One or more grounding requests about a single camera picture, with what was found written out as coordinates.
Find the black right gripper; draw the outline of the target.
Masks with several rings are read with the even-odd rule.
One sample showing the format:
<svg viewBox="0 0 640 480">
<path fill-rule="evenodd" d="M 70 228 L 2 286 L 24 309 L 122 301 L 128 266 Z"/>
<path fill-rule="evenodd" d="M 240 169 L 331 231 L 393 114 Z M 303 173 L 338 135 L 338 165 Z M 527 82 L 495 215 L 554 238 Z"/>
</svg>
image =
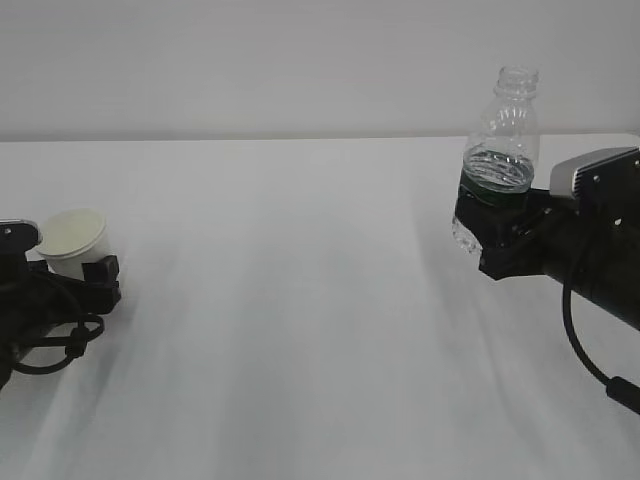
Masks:
<svg viewBox="0 0 640 480">
<path fill-rule="evenodd" d="M 479 270 L 493 280 L 538 275 L 564 280 L 588 236 L 588 221 L 554 202 L 548 190 L 494 191 L 465 172 L 454 213 L 484 247 Z"/>
</svg>

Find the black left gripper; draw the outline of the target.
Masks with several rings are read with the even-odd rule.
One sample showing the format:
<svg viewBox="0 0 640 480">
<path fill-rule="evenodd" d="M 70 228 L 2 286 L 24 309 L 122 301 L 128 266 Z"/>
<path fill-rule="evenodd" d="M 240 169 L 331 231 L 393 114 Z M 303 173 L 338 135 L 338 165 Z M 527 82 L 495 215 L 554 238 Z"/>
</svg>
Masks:
<svg viewBox="0 0 640 480">
<path fill-rule="evenodd" d="M 83 280 L 48 271 L 42 261 L 30 268 L 21 345 L 87 345 L 104 333 L 104 316 L 122 298 L 116 255 L 83 263 Z"/>
</svg>

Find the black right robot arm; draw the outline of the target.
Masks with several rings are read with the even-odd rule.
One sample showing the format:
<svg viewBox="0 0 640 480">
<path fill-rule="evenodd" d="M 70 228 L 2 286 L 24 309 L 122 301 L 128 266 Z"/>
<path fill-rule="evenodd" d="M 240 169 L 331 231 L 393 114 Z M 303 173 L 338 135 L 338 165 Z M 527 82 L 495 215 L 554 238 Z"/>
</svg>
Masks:
<svg viewBox="0 0 640 480">
<path fill-rule="evenodd" d="M 455 216 L 480 244 L 479 269 L 494 280 L 545 275 L 639 328 L 639 228 L 581 215 L 546 190 L 487 190 L 462 173 Z"/>
</svg>

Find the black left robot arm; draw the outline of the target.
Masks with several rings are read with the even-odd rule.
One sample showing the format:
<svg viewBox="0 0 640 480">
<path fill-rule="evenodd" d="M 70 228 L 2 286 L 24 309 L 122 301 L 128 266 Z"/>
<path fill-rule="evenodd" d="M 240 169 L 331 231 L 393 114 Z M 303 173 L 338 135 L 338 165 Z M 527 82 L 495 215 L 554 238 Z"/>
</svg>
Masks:
<svg viewBox="0 0 640 480">
<path fill-rule="evenodd" d="M 82 357 L 105 331 L 104 317 L 122 298 L 118 257 L 84 263 L 85 280 L 49 269 L 46 261 L 1 258 L 1 384 L 14 373 L 49 375 Z M 24 358 L 40 348 L 62 348 L 61 360 L 44 366 Z"/>
</svg>

